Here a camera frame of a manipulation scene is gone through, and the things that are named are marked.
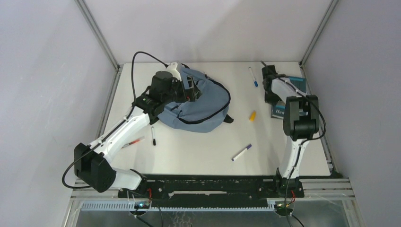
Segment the blue-grey student backpack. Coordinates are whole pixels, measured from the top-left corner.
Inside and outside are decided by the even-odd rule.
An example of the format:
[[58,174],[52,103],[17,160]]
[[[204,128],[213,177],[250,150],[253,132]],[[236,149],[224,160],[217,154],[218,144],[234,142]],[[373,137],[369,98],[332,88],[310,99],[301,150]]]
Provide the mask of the blue-grey student backpack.
[[178,130],[208,133],[222,123],[234,122],[228,115],[231,95],[221,83],[185,64],[179,72],[182,77],[193,77],[201,96],[194,102],[167,104],[157,116],[162,123]]

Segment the teal Humor book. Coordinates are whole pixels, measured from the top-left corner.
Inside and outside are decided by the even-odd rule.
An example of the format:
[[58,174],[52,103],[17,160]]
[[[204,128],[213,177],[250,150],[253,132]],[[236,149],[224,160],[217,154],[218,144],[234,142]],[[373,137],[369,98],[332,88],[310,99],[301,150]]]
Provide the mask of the teal Humor book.
[[307,94],[305,78],[288,76],[288,77],[281,77],[281,79],[283,79],[284,82],[282,82],[279,79],[274,79],[274,82],[272,84],[272,91],[274,94],[279,96],[279,100],[274,101],[273,104],[271,105],[271,114],[270,114],[272,118],[279,118],[279,119],[284,118],[286,98],[288,96],[296,96],[294,89],[285,82],[291,83],[291,85],[297,91],[301,92],[303,95]]

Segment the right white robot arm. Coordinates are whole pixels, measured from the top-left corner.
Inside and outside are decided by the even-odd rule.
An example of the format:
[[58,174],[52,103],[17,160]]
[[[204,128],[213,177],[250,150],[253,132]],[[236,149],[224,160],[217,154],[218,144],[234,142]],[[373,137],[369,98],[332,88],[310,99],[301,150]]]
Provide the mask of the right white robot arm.
[[262,68],[265,102],[285,104],[283,131],[287,136],[284,157],[277,168],[273,190],[280,197],[287,196],[299,184],[300,163],[306,146],[316,140],[320,129],[321,112],[318,97],[308,95],[296,87],[290,77],[278,74],[274,65]]

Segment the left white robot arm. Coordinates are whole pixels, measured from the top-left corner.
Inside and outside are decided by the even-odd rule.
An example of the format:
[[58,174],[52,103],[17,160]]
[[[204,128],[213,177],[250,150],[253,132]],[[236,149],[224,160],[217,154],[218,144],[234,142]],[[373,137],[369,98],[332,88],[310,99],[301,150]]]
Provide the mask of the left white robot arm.
[[88,145],[78,144],[74,149],[74,174],[102,193],[108,189],[124,188],[136,197],[144,196],[148,185],[141,174],[111,166],[112,161],[131,135],[158,121],[158,116],[171,102],[194,102],[201,93],[192,76],[184,74],[187,66],[170,63],[165,70],[152,77],[151,85],[135,98],[127,113],[107,132]]

